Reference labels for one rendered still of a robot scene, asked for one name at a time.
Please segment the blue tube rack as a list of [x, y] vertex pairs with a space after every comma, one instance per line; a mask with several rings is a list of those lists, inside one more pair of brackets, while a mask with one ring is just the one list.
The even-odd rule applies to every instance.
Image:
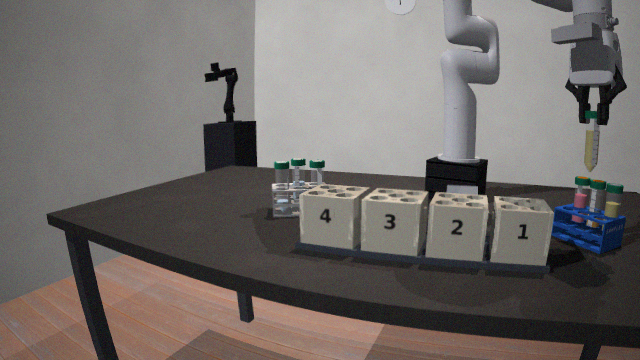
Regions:
[[[612, 250], [614, 248], [621, 246], [624, 226], [626, 221], [625, 216], [619, 215], [617, 218], [607, 217], [607, 216], [604, 216], [604, 210], [601, 210], [600, 213], [595, 213], [595, 212], [588, 211], [589, 206], [586, 206], [586, 208], [577, 208], [577, 207], [574, 207], [573, 204], [558, 206], [556, 208], [554, 212], [553, 227], [552, 227], [552, 234], [551, 234], [552, 236], [560, 238], [572, 244], [578, 245], [580, 247], [583, 247], [585, 249], [588, 249], [598, 254], [602, 254], [604, 252], [607, 252], [609, 250]], [[589, 215], [582, 215], [579, 213], [586, 213]], [[572, 215], [584, 218], [584, 222], [578, 223], [578, 222], [572, 221], [571, 220]], [[606, 219], [606, 221], [598, 220], [595, 218]], [[600, 223], [599, 227], [593, 228], [593, 227], [587, 226], [586, 219]], [[603, 231], [602, 231], [601, 224], [604, 225]], [[586, 231], [583, 231], [579, 228]], [[595, 234], [601, 235], [602, 237], [597, 236]]]

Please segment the white bucket adapter with five holes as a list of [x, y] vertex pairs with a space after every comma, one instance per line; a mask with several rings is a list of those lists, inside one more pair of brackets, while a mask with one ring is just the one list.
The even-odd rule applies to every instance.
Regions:
[[370, 187], [321, 184], [299, 194], [301, 243], [354, 249]]
[[418, 256], [427, 210], [428, 191], [375, 189], [362, 199], [361, 251]]
[[490, 262], [546, 266], [553, 219], [544, 199], [494, 196]]
[[425, 257], [482, 262], [487, 219], [487, 195], [436, 192], [429, 205]]

